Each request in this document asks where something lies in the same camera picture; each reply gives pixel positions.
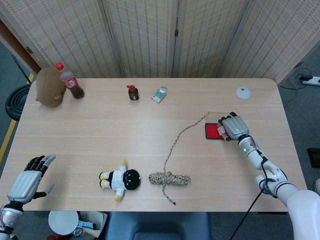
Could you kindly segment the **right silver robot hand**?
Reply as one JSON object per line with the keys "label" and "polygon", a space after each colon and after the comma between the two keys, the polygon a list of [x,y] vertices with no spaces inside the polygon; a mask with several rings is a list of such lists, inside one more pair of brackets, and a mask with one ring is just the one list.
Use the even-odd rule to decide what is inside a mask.
{"label": "right silver robot hand", "polygon": [[241,141],[250,134],[243,119],[235,112],[230,112],[229,115],[220,118],[217,126],[219,135],[227,142]]}

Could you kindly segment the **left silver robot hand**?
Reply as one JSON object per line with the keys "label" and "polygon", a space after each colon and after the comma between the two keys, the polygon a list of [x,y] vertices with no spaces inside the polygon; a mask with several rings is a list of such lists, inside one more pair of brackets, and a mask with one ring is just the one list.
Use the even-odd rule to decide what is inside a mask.
{"label": "left silver robot hand", "polygon": [[19,202],[25,205],[31,200],[46,197],[54,189],[54,183],[50,184],[44,191],[37,191],[37,189],[44,174],[55,158],[55,154],[41,155],[32,158],[24,170],[18,174],[8,191],[7,197],[9,201]]}

